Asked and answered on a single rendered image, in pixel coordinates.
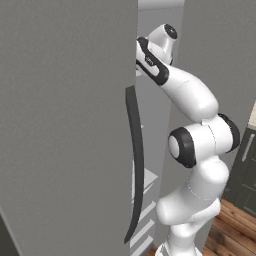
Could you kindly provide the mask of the grey freezer door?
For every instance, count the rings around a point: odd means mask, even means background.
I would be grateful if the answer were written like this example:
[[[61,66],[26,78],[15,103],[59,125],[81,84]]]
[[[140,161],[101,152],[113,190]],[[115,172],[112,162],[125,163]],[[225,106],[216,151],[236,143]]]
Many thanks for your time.
[[[0,0],[0,256],[130,256],[138,0]]]

